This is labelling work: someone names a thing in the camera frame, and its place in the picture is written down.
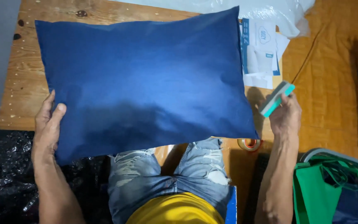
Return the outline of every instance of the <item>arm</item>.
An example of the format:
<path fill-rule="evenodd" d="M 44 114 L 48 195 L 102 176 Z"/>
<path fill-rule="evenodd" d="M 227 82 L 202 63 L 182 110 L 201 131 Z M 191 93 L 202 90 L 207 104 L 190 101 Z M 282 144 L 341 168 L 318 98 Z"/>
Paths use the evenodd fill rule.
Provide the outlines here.
<path fill-rule="evenodd" d="M 54 91 L 42 103 L 35 118 L 35 135 L 31 151 L 35 183 L 39 192 L 39 223 L 81 224 L 85 221 L 80 205 L 54 157 L 60 121 L 66 113 L 66 106 L 58 104 L 51 114 L 53 101 Z"/>
<path fill-rule="evenodd" d="M 281 95 L 281 98 L 282 106 L 269 117 L 275 139 L 259 191 L 256 224 L 287 224 L 292 221 L 292 178 L 298 157 L 302 110 L 295 94 Z"/>

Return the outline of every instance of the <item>plastic bag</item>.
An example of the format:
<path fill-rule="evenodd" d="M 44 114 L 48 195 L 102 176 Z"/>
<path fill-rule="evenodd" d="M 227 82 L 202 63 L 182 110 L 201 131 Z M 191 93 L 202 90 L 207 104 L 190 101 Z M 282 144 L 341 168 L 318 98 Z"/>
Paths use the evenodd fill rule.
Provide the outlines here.
<path fill-rule="evenodd" d="M 0 130 L 0 223 L 38 223 L 38 189 L 31 162 L 33 131 Z M 112 223 L 108 157 L 87 157 L 62 172 L 87 223 Z"/>
<path fill-rule="evenodd" d="M 169 8 L 197 13 L 211 13 L 240 6 L 239 18 L 275 21 L 288 38 L 307 35 L 309 23 L 305 12 L 315 0 L 115 0 L 132 4 Z"/>

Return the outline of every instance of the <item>table surface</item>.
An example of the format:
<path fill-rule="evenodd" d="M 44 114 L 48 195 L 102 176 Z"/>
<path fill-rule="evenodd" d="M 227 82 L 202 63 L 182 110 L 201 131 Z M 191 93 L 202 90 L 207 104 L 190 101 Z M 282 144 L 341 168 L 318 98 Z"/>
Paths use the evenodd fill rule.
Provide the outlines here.
<path fill-rule="evenodd" d="M 34 117 L 48 95 L 44 67 L 35 31 L 34 20 L 70 21 L 89 24 L 112 24 L 129 21 L 174 21 L 198 13 L 141 6 L 106 0 L 22 1 L 7 69 L 5 89 L 0 107 L 0 129 L 34 130 Z M 255 105 L 272 90 L 246 87 L 246 96 Z M 254 112 L 257 130 L 265 140 L 273 140 L 268 119 Z"/>

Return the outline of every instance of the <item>pillowcase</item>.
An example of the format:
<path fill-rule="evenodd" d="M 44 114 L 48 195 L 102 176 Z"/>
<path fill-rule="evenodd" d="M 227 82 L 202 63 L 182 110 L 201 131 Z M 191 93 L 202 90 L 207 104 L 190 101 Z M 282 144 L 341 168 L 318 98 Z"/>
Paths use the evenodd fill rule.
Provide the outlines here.
<path fill-rule="evenodd" d="M 210 136 L 258 139 L 238 12 L 108 26 L 35 21 L 49 89 L 67 105 L 57 162 Z"/>

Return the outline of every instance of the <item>denim shorts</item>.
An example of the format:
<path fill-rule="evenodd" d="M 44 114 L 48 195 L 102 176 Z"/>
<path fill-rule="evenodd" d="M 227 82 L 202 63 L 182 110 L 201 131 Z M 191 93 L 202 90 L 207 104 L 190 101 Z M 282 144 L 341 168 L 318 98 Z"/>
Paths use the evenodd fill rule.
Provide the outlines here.
<path fill-rule="evenodd" d="M 149 200 L 183 192 L 201 197 L 226 217 L 229 179 L 221 139 L 189 143 L 173 176 L 161 176 L 155 148 L 119 153 L 111 159 L 109 207 L 114 224 L 125 224 Z"/>

